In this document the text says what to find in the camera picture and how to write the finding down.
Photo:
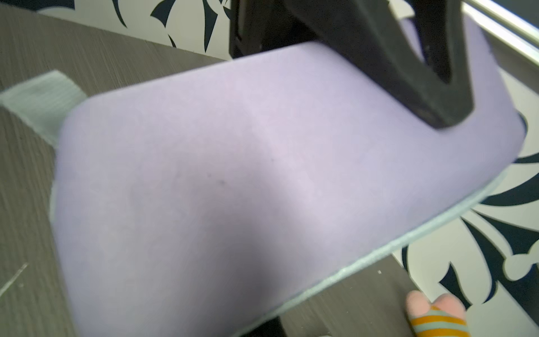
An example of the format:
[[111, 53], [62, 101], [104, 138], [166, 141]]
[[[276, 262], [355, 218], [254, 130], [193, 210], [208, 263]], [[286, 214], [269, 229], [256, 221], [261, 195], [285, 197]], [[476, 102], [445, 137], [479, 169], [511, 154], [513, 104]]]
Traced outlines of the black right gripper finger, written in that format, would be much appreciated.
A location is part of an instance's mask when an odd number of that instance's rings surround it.
[[287, 337], [280, 317], [269, 320], [242, 337]]

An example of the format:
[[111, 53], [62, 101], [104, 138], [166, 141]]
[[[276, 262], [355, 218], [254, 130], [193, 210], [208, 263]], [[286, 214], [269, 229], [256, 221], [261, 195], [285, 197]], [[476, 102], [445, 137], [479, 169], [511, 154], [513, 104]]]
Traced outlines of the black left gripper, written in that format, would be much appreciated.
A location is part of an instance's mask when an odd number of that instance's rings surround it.
[[234, 59], [318, 39], [283, 1], [232, 0], [229, 19]]

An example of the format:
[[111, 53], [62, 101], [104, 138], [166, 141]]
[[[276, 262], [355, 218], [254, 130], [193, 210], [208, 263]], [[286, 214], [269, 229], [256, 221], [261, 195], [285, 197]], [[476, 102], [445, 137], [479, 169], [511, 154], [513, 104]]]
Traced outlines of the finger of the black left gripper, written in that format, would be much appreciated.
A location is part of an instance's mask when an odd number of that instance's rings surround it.
[[461, 1], [412, 1], [419, 58], [387, 1], [286, 1], [321, 40], [435, 129], [474, 109]]

